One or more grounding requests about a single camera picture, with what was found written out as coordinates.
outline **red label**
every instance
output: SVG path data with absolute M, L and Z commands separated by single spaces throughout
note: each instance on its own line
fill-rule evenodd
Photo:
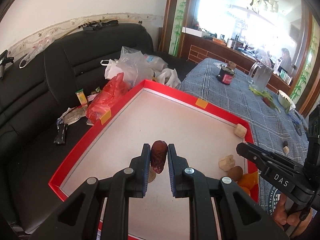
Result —
M 232 79 L 233 79 L 233 76 L 225 74 L 223 76 L 222 82 L 225 83 L 225 84 L 230 84 Z

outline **human hand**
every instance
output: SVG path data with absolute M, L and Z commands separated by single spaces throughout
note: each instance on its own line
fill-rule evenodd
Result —
M 296 227 L 298 225 L 298 223 L 300 222 L 299 216 L 300 216 L 301 212 L 293 213 L 288 217 L 288 215 L 285 211 L 285 207 L 284 207 L 284 204 L 286 203 L 286 201 L 287 201 L 287 196 L 284 195 L 283 193 L 281 193 L 280 199 L 279 199 L 277 206 L 276 206 L 276 209 L 272 214 L 272 219 L 282 229 L 283 229 L 283 226 L 287 223 L 290 226 Z M 312 218 L 312 212 L 310 210 L 308 217 L 304 221 L 301 222 L 301 224 L 299 225 L 299 227 L 297 228 L 297 230 L 293 233 L 293 235 L 291 237 L 293 238 L 293 237 L 301 235 L 304 232 L 304 230 L 306 230 L 306 228 L 308 227 L 308 225 L 311 221 L 311 218 Z

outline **sofa cushion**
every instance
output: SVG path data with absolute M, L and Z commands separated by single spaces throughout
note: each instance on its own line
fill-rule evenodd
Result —
M 143 26 L 119 24 L 58 39 L 23 69 L 20 59 L 5 70 L 0 82 L 0 163 L 7 163 L 11 192 L 3 194 L 5 199 L 12 196 L 27 233 L 60 203 L 48 181 L 89 128 L 85 120 L 71 125 L 67 144 L 57 146 L 53 144 L 54 123 L 68 107 L 79 105 L 76 91 L 84 89 L 89 95 L 106 84 L 100 61 L 119 58 L 122 46 L 153 52 L 152 39 Z M 0 187 L 8 189 L 7 181 Z M 5 205 L 9 202 L 0 203 L 0 211 Z M 8 210 L 8 222 L 16 218 L 13 210 Z
M 17 216 L 9 194 L 9 184 L 5 167 L 0 166 L 0 213 L 12 227 L 17 224 Z
M 52 124 L 7 164 L 10 190 L 25 232 L 34 231 L 61 203 L 48 182 L 67 154 L 89 130 L 86 120 L 82 118 L 68 127 L 65 145 L 53 144 L 57 125 Z

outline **plastic bag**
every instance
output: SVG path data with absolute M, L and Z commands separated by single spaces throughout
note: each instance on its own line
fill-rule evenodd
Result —
M 140 51 L 136 50 L 136 49 L 131 49 L 128 47 L 122 47 L 119 60 L 124 59 L 126 57 L 125 54 L 133 54 L 133 53 L 137 53 L 137 52 L 140 52 Z M 143 54 L 143 56 L 144 56 L 145 60 L 147 61 L 149 68 L 151 68 L 154 71 L 161 72 L 164 68 L 168 67 L 168 64 L 160 57 L 148 55 L 148 54 Z
M 154 71 L 162 71 L 163 69 L 168 67 L 168 63 L 166 63 L 162 58 L 144 54 L 144 58 L 148 62 L 149 68 Z
M 82 117 L 85 116 L 87 110 L 87 105 L 85 106 L 77 106 L 73 108 L 68 108 L 66 112 L 60 116 L 57 120 L 57 128 L 59 129 L 59 125 L 64 123 L 67 125 L 71 125 L 78 120 L 80 120 Z
M 125 95 L 130 86 L 123 81 L 124 73 L 119 73 L 106 84 L 100 94 L 88 106 L 85 116 L 95 124 L 110 108 Z
M 105 79 L 112 79 L 119 73 L 124 73 L 123 81 L 130 84 L 130 87 L 134 87 L 137 77 L 138 77 L 138 70 L 135 67 L 131 67 L 127 65 L 125 62 L 114 61 L 112 59 L 109 60 L 108 64 L 102 63 L 105 60 L 101 61 L 101 65 L 107 66 L 104 77 Z
M 107 66 L 105 78 L 113 78 L 120 72 L 124 73 L 124 81 L 130 84 L 131 87 L 139 84 L 142 80 L 152 80 L 154 71 L 148 66 L 148 62 L 139 50 L 122 47 L 119 60 L 102 60 L 101 65 Z
M 175 88 L 181 83 L 180 79 L 178 78 L 176 69 L 172 70 L 169 68 L 165 68 L 161 72 L 161 75 L 156 77 L 156 81 L 160 84 L 163 84 L 172 88 Z
M 39 53 L 44 51 L 51 43 L 53 43 L 55 37 L 49 35 L 44 37 L 41 41 L 32 47 L 32 50 L 20 61 L 19 68 L 24 68 L 32 59 L 34 59 Z

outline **decorative wall border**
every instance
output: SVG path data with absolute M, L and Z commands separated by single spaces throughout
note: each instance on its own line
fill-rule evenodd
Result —
M 142 21 L 142 25 L 147 30 L 149 28 L 159 28 L 163 26 L 163 16 L 152 14 L 109 13 L 79 17 L 57 23 L 55 25 L 51 25 L 29 35 L 21 41 L 18 41 L 8 49 L 8 57 L 15 57 L 15 60 L 21 58 L 23 55 L 27 54 L 36 43 L 41 41 L 41 39 L 46 37 L 47 35 L 54 34 L 55 39 L 59 39 L 66 33 L 70 32 L 73 29 L 76 29 L 82 24 L 107 19 L 119 20 L 119 22 L 122 23 L 138 23 L 139 21 Z

